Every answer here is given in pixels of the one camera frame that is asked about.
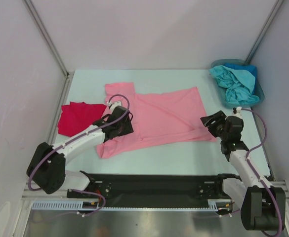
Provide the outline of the pink t shirt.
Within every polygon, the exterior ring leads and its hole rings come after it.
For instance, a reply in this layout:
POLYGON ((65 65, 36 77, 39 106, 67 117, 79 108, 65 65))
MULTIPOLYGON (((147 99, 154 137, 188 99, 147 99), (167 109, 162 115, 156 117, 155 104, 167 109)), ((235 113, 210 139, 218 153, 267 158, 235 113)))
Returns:
POLYGON ((196 87, 162 94, 136 93, 132 82, 105 85, 106 101, 130 105, 133 133, 116 137, 96 147, 100 158, 111 158, 123 152, 176 142, 216 139, 200 118, 206 111, 196 87))

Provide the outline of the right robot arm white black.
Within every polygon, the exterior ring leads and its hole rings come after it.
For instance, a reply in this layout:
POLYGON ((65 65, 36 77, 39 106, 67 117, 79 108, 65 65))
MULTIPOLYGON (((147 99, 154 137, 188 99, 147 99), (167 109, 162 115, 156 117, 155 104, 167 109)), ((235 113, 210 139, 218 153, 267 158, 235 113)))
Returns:
POLYGON ((212 136, 220 138, 221 152, 239 175, 216 183, 214 193, 219 198, 232 198, 246 230, 278 237, 285 227, 286 194, 268 181, 250 158, 252 150, 241 140, 244 128, 241 111, 241 107, 236 107, 230 116, 219 111, 201 118, 212 136))

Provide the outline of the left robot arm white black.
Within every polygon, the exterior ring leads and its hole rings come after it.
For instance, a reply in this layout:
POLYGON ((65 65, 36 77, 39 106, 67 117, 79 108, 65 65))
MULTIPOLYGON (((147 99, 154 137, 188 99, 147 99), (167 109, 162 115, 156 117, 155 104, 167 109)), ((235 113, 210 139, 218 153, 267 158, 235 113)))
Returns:
POLYGON ((26 171, 28 189, 50 195, 64 188, 78 190, 86 198, 92 196, 95 193, 94 179, 82 170, 67 170, 67 165, 90 148, 133 133, 132 119, 129 109, 116 106, 109 114, 63 142, 39 144, 26 171))

